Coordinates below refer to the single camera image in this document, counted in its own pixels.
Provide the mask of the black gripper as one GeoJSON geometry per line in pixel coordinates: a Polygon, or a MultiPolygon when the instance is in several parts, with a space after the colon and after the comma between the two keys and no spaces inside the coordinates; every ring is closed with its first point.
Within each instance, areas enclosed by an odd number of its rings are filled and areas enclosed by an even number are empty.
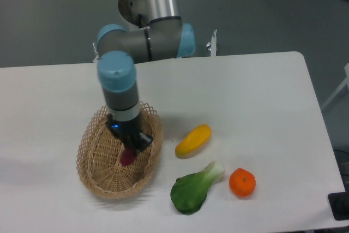
{"type": "Polygon", "coordinates": [[[128,145],[133,145],[134,152],[141,153],[153,142],[151,135],[142,132],[141,122],[140,112],[136,117],[126,121],[118,120],[109,113],[105,125],[111,134],[123,143],[125,148],[128,148],[128,145]]]}

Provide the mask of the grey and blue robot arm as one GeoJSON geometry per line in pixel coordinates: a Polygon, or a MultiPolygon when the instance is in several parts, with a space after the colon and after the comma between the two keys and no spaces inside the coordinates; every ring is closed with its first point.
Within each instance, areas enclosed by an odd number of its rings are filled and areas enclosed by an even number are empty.
{"type": "Polygon", "coordinates": [[[98,78],[109,110],[106,126],[134,155],[151,145],[141,127],[138,63],[188,57],[196,49],[192,25],[184,23],[177,0],[128,0],[136,30],[117,24],[100,29],[96,41],[98,78]]]}

